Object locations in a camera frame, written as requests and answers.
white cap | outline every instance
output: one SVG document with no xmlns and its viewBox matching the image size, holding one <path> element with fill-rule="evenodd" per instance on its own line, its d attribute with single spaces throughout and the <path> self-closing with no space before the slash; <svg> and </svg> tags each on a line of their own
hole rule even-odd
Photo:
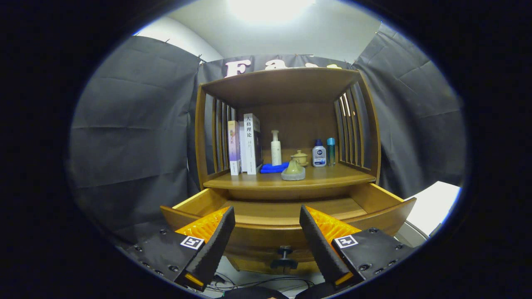
<svg viewBox="0 0 532 299">
<path fill-rule="evenodd" d="M 279 131 L 278 130 L 272 130 L 271 132 L 273 134 L 273 141 L 279 141 L 279 139 L 277 139 L 277 134 L 279 134 Z"/>
</svg>

book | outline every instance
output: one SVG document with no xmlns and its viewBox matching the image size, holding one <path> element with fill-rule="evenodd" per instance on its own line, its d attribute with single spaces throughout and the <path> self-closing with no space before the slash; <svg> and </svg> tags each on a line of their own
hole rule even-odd
<svg viewBox="0 0 532 299">
<path fill-rule="evenodd" d="M 229 168 L 231 175 L 237 176 L 240 173 L 240 141 L 239 141 L 240 126 L 238 121 L 230 120 L 227 122 L 227 147 L 229 150 Z"/>
<path fill-rule="evenodd" d="M 262 166 L 261 123 L 253 113 L 244 114 L 246 138 L 246 169 L 248 175 L 256 175 Z"/>
<path fill-rule="evenodd" d="M 242 172 L 247 172 L 246 151 L 244 150 L 246 148 L 246 133 L 244 128 L 244 122 L 241 121 L 238 126 L 240 127 L 238 136 L 238 141 L 240 141 L 240 166 L 242 168 Z"/>
</svg>

small bottle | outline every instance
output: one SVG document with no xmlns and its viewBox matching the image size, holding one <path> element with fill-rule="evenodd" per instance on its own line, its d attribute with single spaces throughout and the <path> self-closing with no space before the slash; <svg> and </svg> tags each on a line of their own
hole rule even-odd
<svg viewBox="0 0 532 299">
<path fill-rule="evenodd" d="M 316 139 L 316 144 L 312 149 L 312 166 L 324 167 L 327 164 L 327 151 L 321 143 L 321 139 Z"/>
<path fill-rule="evenodd" d="M 277 134 L 279 134 L 278 130 L 272 130 L 273 134 L 273 141 L 271 142 L 271 165 L 277 166 L 281 165 L 281 142 L 279 141 L 279 138 Z"/>
<path fill-rule="evenodd" d="M 334 166 L 336 164 L 334 144 L 334 138 L 327 139 L 327 165 L 329 166 Z"/>
</svg>

blue cloth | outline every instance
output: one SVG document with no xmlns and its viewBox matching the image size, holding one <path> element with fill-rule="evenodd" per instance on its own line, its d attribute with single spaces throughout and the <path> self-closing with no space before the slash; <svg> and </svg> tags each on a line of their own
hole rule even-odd
<svg viewBox="0 0 532 299">
<path fill-rule="evenodd" d="M 261 168 L 261 173 L 278 173 L 288 168 L 289 162 L 285 162 L 281 165 L 272 166 L 272 164 L 264 164 Z"/>
</svg>

wooden cabinet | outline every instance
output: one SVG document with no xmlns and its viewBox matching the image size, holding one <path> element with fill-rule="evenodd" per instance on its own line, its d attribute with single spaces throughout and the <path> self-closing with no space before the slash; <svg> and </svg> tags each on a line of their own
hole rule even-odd
<svg viewBox="0 0 532 299">
<path fill-rule="evenodd" d="M 206 95 L 214 97 L 205 110 Z M 282 160 L 296 150 L 311 154 L 314 141 L 337 140 L 334 167 L 306 167 L 301 181 L 279 173 L 231 176 L 227 159 L 227 121 L 254 113 L 261 121 L 264 163 L 271 163 L 270 130 L 280 131 Z M 205 147 L 205 116 L 211 115 L 212 152 Z M 208 173 L 206 156 L 214 172 Z M 299 226 L 302 204 L 359 229 L 377 227 L 394 235 L 412 210 L 376 184 L 380 170 L 378 121 L 367 85 L 358 71 L 290 68 L 258 71 L 200 85 L 196 104 L 196 158 L 202 191 L 173 207 L 162 206 L 177 230 L 222 207 L 235 208 L 236 225 L 225 255 L 238 270 L 270 269 L 277 249 L 290 245 L 299 262 L 290 273 L 319 271 Z"/>
</svg>

